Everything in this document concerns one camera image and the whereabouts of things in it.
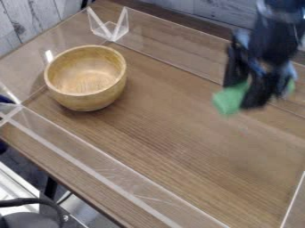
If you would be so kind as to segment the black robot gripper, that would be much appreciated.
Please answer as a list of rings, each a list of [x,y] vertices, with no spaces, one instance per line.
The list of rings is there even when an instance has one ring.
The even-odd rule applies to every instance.
[[[297,72],[290,59],[298,50],[298,25],[258,17],[251,31],[237,30],[227,46],[223,87],[251,81],[241,102],[242,109],[259,109],[281,94]]]

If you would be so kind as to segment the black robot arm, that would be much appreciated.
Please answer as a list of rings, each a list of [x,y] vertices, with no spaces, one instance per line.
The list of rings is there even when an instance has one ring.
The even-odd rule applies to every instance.
[[[289,93],[291,58],[305,36],[305,0],[257,0],[254,27],[233,33],[223,74],[225,107],[251,110]]]

